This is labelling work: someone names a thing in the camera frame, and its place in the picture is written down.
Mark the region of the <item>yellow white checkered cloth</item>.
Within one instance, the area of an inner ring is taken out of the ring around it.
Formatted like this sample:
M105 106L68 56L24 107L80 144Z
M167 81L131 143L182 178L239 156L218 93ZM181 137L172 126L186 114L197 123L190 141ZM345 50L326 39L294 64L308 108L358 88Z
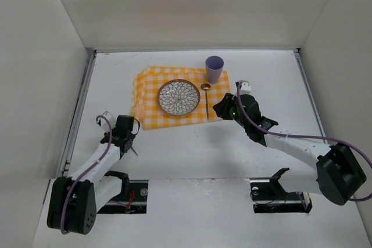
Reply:
M211 85L208 90L209 121L206 118L205 93L202 90L199 91L201 101L198 107L186 116L168 115L160 109L157 102L158 90L164 83L183 79L192 82L199 89L207 82L205 74L205 69L191 67L147 67L134 76L131 114L141 122L145 130L220 121L213 111L213 105L219 103L225 94L231 91L227 71L222 71L217 84Z

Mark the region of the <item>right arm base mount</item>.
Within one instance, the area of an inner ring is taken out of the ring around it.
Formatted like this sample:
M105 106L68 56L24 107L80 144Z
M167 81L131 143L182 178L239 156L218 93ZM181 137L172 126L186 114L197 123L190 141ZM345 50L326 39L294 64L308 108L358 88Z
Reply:
M304 192L286 192L274 178L250 181L250 198L256 214L305 213L313 208L312 200Z

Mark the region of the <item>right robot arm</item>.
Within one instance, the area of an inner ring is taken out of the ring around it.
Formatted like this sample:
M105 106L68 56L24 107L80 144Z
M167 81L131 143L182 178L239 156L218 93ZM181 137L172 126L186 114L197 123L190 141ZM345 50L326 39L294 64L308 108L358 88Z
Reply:
M249 94L227 93L213 110L217 117L238 123L252 141L280 150L314 169L314 190L329 201L340 206L357 201L353 196L367 180L354 155L365 154L357 147L339 139L292 134L263 116L258 102Z

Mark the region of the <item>patterned ceramic bowl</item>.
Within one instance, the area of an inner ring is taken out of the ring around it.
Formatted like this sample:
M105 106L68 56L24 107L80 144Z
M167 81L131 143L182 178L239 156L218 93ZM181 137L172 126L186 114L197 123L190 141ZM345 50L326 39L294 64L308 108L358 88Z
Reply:
M181 117L191 114L200 102L200 92L190 81L170 80L158 90L157 102L160 109L168 115Z

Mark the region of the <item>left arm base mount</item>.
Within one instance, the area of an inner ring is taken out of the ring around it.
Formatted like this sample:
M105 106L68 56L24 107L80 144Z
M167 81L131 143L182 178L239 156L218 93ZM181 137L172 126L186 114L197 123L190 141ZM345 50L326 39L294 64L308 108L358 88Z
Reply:
M148 186L148 180L130 181L127 193L113 197L98 214L146 214Z

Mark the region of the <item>copper spoon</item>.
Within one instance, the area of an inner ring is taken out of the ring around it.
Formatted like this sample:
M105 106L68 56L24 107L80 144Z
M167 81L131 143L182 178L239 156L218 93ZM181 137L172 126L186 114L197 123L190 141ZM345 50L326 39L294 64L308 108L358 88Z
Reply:
M209 121L209 101L208 101L208 90L210 90L211 85L208 83L204 83L201 85L201 89L205 93L205 102L206 102L206 118Z

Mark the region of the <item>lilac plastic cup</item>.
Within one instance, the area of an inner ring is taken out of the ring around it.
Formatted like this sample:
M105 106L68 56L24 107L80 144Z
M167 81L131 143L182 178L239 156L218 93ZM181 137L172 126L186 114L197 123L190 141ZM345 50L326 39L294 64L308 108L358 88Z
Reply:
M206 80L210 84L216 84L223 71L224 60L219 56L210 56L205 60Z

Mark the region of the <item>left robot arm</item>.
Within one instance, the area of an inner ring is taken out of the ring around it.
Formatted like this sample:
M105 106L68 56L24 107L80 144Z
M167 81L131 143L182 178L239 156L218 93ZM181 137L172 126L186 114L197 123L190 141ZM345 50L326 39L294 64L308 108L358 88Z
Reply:
M98 211L110 200L120 195L130 202L135 198L128 175L111 167L133 148L137 135L133 129L140 122L133 116L113 118L106 112L96 117L96 123L105 130L96 151L77 171L57 178L52 185L46 224L63 235L86 235Z

